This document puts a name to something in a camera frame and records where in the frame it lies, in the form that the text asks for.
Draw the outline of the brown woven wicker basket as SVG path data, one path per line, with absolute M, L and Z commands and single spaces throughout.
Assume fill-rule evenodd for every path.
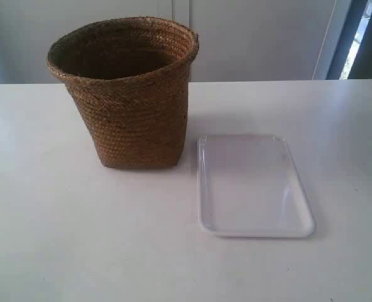
M 103 166 L 166 169 L 181 158 L 196 32 L 153 16 L 98 21 L 51 45 L 62 81 Z

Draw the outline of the white rectangular plastic tray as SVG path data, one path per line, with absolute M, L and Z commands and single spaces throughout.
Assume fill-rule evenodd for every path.
M 197 141 L 200 227 L 218 237 L 305 238 L 315 219 L 287 141 L 204 135 Z

